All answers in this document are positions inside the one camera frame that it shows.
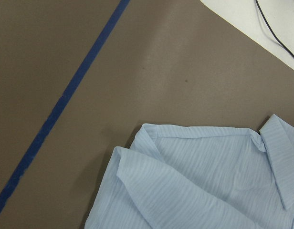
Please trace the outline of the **light blue button-up shirt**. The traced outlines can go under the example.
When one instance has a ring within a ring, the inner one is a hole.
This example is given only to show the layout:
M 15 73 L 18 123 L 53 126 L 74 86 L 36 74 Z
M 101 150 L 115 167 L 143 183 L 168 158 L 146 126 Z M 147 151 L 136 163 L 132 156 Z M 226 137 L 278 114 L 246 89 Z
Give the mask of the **light blue button-up shirt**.
M 87 229 L 294 229 L 294 127 L 143 124 L 116 147 Z

